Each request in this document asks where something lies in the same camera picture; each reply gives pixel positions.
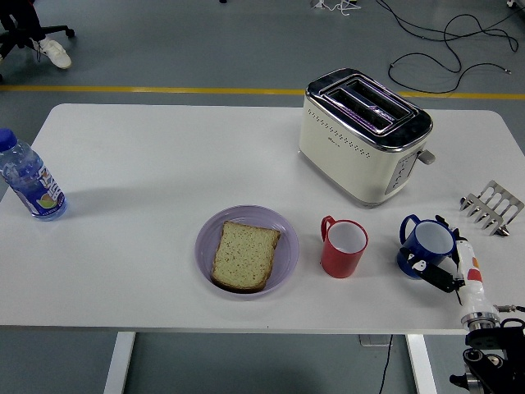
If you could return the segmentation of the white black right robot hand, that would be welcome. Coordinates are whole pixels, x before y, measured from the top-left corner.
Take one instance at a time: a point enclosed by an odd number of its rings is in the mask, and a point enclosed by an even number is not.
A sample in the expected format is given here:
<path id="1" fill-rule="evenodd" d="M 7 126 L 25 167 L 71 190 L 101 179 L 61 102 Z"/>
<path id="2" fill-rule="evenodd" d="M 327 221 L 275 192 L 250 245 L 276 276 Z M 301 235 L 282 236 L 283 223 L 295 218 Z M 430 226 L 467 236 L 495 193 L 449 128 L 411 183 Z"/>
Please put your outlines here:
<path id="1" fill-rule="evenodd" d="M 473 247 L 458 228 L 450 227 L 440 216 L 431 220 L 411 214 L 400 224 L 399 242 L 399 269 L 443 292 L 454 292 L 463 307 L 463 324 L 476 318 L 497 320 L 496 308 L 485 295 Z"/>

